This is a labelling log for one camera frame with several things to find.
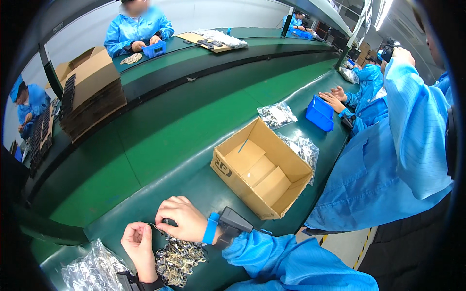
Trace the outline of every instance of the white wall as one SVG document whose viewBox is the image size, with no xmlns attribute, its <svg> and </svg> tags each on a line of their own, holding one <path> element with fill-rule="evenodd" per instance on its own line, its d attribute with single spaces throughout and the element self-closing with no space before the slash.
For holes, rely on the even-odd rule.
<svg viewBox="0 0 466 291">
<path fill-rule="evenodd" d="M 175 34 L 198 28 L 217 27 L 269 27 L 281 25 L 289 6 L 273 0 L 151 0 L 172 21 Z M 75 20 L 53 36 L 45 45 L 49 60 L 54 66 L 70 61 L 91 47 L 101 46 L 110 22 L 118 16 L 120 1 L 103 5 Z M 38 54 L 22 72 L 26 84 L 41 87 L 47 84 Z M 53 90 L 47 89 L 54 99 Z M 9 149 L 13 140 L 22 139 L 18 133 L 16 107 L 8 100 L 4 117 L 3 144 Z"/>
</svg>

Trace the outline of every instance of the blue wrist strap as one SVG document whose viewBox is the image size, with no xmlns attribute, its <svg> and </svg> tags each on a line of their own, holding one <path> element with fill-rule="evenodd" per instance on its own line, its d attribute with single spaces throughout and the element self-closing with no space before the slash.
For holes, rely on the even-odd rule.
<svg viewBox="0 0 466 291">
<path fill-rule="evenodd" d="M 202 242 L 205 244 L 212 244 L 213 237 L 215 236 L 215 231 L 217 230 L 217 225 L 219 224 L 220 215 L 218 213 L 212 213 L 207 220 L 207 228 L 204 233 L 204 238 Z"/>
<path fill-rule="evenodd" d="M 343 109 L 340 114 L 338 115 L 338 117 L 342 118 L 343 115 L 346 115 L 347 117 L 349 117 L 349 115 L 351 114 L 351 112 L 348 110 L 348 108 L 345 108 Z"/>
</svg>

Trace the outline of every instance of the label on bin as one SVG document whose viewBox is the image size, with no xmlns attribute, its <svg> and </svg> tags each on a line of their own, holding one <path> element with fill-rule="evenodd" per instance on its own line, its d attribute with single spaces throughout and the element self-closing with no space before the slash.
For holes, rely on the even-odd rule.
<svg viewBox="0 0 466 291">
<path fill-rule="evenodd" d="M 272 115 L 277 119 L 277 122 L 280 124 L 280 123 L 284 123 L 285 121 L 287 121 L 288 119 L 286 118 L 286 116 L 283 114 L 283 112 L 280 111 L 280 109 L 276 108 L 276 107 L 270 107 L 268 109 L 270 111 L 270 113 L 272 113 Z"/>
</svg>

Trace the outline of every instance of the printed logo on box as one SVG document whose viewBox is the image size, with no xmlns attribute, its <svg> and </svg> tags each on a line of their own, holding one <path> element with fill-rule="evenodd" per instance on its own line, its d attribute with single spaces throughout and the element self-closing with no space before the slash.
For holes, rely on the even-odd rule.
<svg viewBox="0 0 466 291">
<path fill-rule="evenodd" d="M 232 171 L 223 163 L 220 162 L 219 157 L 215 156 L 215 166 L 222 172 L 225 176 L 229 177 L 232 175 Z"/>
</svg>

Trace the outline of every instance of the blue plastic bin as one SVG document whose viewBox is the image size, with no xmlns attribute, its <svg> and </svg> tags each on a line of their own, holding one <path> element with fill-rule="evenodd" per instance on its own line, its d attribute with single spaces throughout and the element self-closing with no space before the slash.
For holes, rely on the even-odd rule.
<svg viewBox="0 0 466 291">
<path fill-rule="evenodd" d="M 333 130 L 333 108 L 317 95 L 314 95 L 308 106 L 306 119 L 312 121 L 323 131 L 329 132 Z"/>
<path fill-rule="evenodd" d="M 297 28 L 292 28 L 292 29 L 290 29 L 290 32 L 291 32 L 291 34 L 294 34 L 297 37 L 305 38 L 305 39 L 308 39 L 308 40 L 312 39 L 312 34 L 310 34 L 307 31 L 302 31 L 302 30 L 299 30 Z"/>
<path fill-rule="evenodd" d="M 142 47 L 144 55 L 148 58 L 155 58 L 167 51 L 167 43 L 165 41 L 158 41 L 151 46 Z"/>
</svg>

